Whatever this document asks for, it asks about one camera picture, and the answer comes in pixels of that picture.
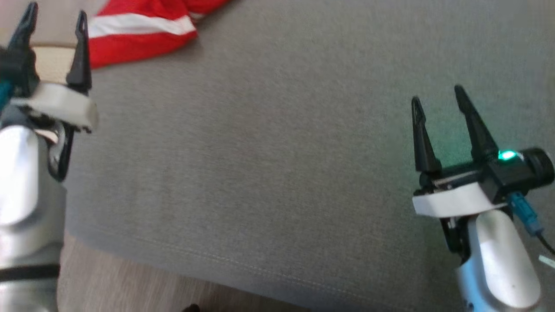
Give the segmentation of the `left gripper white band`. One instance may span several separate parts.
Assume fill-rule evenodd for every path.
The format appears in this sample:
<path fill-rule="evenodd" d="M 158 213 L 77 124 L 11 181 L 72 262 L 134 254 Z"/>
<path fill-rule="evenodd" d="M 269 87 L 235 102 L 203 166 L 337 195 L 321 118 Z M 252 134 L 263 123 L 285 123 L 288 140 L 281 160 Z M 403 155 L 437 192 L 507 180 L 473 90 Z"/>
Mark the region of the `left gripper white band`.
<path fill-rule="evenodd" d="M 30 2 L 10 38 L 9 51 L 30 50 L 30 38 L 36 29 L 38 3 Z M 79 12 L 75 26 L 77 44 L 71 68 L 66 75 L 67 86 L 40 83 L 31 97 L 12 97 L 9 105 L 19 109 L 32 130 L 47 137 L 48 170 L 59 182 L 66 179 L 71 161 L 75 132 L 92 133 L 99 125 L 96 103 L 87 95 L 92 88 L 88 19 Z"/>

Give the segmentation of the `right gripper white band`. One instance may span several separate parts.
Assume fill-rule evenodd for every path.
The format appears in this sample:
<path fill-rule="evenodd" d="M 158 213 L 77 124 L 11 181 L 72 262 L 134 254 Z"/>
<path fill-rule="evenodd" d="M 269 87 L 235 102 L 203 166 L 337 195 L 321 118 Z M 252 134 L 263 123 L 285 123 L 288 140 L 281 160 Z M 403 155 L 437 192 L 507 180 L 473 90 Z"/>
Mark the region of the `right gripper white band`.
<path fill-rule="evenodd" d="M 455 85 L 458 108 L 464 115 L 470 137 L 470 154 L 476 163 L 498 159 L 498 145 L 462 85 Z M 411 99 L 415 168 L 420 172 L 419 189 L 412 203 L 417 215 L 439 219 L 448 250 L 462 260 L 470 257 L 468 221 L 490 210 L 508 212 L 507 204 L 492 204 L 478 181 L 480 166 L 473 162 L 442 169 L 426 128 L 426 115 L 419 97 Z"/>

